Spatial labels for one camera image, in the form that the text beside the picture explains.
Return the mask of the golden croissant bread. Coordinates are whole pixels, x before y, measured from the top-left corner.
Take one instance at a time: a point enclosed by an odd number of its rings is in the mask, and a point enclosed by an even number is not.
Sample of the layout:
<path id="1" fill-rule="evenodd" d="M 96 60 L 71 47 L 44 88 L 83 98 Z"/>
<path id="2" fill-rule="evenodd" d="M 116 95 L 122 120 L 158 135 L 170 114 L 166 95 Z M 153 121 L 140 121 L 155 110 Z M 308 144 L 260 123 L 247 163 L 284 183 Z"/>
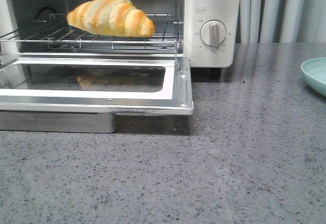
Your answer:
<path id="1" fill-rule="evenodd" d="M 95 35 L 152 37 L 155 25 L 130 0 L 93 0 L 67 14 L 67 22 Z"/>

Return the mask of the glass oven door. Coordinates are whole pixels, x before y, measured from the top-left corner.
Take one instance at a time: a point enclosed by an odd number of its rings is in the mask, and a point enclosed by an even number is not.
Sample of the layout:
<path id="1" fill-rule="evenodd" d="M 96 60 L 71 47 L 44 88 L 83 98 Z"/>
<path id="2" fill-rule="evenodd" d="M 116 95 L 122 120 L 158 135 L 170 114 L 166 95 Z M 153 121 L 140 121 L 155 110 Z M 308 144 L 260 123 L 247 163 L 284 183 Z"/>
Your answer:
<path id="1" fill-rule="evenodd" d="M 116 115 L 193 110 L 191 71 L 183 58 L 1 57 L 1 130 L 112 133 Z"/>

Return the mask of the light green plate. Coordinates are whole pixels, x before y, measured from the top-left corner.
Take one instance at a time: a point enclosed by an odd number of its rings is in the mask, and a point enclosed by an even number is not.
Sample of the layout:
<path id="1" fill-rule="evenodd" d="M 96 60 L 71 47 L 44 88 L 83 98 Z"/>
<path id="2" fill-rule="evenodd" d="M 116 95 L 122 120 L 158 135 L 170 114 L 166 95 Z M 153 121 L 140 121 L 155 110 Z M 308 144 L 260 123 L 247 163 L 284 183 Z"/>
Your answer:
<path id="1" fill-rule="evenodd" d="M 325 97 L 325 57 L 307 60 L 301 64 L 301 71 L 306 83 L 317 93 Z"/>

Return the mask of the grey pleated curtain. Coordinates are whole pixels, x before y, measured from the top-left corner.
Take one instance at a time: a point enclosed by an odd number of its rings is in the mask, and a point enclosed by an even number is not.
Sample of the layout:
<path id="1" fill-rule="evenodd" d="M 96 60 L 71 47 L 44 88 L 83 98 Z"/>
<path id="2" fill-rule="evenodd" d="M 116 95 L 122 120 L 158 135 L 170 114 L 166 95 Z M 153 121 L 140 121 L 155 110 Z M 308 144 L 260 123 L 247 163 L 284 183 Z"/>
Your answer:
<path id="1" fill-rule="evenodd" d="M 236 42 L 325 42 L 325 0 L 240 0 Z"/>

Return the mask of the lower timer knob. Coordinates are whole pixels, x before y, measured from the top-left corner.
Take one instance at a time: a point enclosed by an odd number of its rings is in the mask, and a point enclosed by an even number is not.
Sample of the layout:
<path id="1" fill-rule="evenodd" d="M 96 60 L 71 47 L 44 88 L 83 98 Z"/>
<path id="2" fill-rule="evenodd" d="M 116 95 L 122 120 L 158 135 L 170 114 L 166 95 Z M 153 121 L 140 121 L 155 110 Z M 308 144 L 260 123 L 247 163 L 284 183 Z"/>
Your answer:
<path id="1" fill-rule="evenodd" d="M 204 44 L 217 48 L 226 37 L 226 28 L 218 20 L 208 21 L 201 27 L 200 37 Z"/>

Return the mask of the white Toshiba toaster oven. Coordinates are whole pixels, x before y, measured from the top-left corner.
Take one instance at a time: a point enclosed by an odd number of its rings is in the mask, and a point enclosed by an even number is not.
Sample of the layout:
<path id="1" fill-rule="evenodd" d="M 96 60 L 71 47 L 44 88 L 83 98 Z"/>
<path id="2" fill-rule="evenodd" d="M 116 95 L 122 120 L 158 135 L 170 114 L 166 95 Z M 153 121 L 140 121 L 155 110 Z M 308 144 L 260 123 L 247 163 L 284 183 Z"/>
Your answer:
<path id="1" fill-rule="evenodd" d="M 67 14 L 82 3 L 92 0 L 1 0 L 1 35 L 21 29 L 21 24 L 41 20 L 49 14 Z M 20 52 L 15 43 L 2 43 L 5 55 L 94 55 L 100 57 L 158 57 L 177 54 L 184 57 L 192 68 L 209 69 L 210 77 L 218 79 L 221 69 L 233 62 L 235 32 L 239 0 L 131 0 L 149 14 L 171 14 L 183 23 L 183 52 L 158 53 L 85 53 L 85 52 Z M 226 37 L 219 47 L 210 47 L 200 37 L 201 27 L 208 21 L 218 20 L 226 28 Z"/>

